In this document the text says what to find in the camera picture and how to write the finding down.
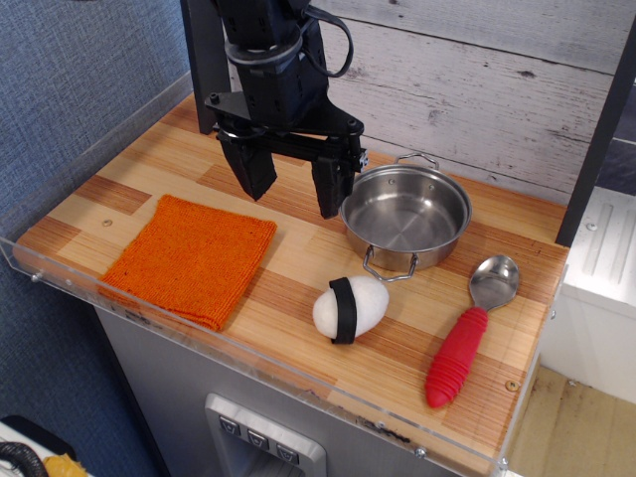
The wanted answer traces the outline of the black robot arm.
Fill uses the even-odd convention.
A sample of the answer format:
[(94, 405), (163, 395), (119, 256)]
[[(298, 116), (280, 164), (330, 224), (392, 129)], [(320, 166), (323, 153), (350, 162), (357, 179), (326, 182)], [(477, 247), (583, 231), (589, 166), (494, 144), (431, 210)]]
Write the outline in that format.
[(277, 178), (273, 155), (308, 161), (320, 213), (331, 219), (367, 161), (364, 124), (334, 105), (329, 81), (342, 77), (354, 53), (328, 69), (320, 25), (348, 34), (338, 17), (308, 1), (220, 1), (225, 53), (239, 92), (213, 92), (206, 106), (242, 189), (259, 200)]

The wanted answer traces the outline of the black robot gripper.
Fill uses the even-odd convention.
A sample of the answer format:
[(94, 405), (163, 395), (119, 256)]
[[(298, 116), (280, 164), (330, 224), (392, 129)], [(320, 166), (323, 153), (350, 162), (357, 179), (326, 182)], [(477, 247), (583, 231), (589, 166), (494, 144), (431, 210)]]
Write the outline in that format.
[(364, 166), (363, 123), (330, 101), (328, 77), (301, 46), (227, 45), (226, 53), (242, 90), (212, 92), (205, 106), (217, 116), (217, 138), (243, 191), (258, 201), (275, 182), (270, 152), (312, 161), (320, 214), (337, 217)]

